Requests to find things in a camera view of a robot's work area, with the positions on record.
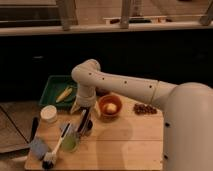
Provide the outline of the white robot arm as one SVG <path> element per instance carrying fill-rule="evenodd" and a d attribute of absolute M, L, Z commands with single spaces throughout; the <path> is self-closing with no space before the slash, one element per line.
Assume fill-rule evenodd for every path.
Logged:
<path fill-rule="evenodd" d="M 71 77 L 81 107 L 92 106 L 100 88 L 162 112 L 162 171 L 213 171 L 213 88 L 109 74 L 95 59 L 76 65 Z"/>

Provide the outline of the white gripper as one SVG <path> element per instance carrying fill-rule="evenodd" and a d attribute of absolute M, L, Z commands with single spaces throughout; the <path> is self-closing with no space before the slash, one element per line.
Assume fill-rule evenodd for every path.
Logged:
<path fill-rule="evenodd" d="M 97 101 L 96 89 L 94 87 L 78 87 L 75 101 L 71 107 L 70 114 L 79 111 L 81 107 L 86 107 L 82 110 L 80 124 L 77 132 L 83 133 L 83 129 L 90 120 L 90 109 L 94 107 Z"/>

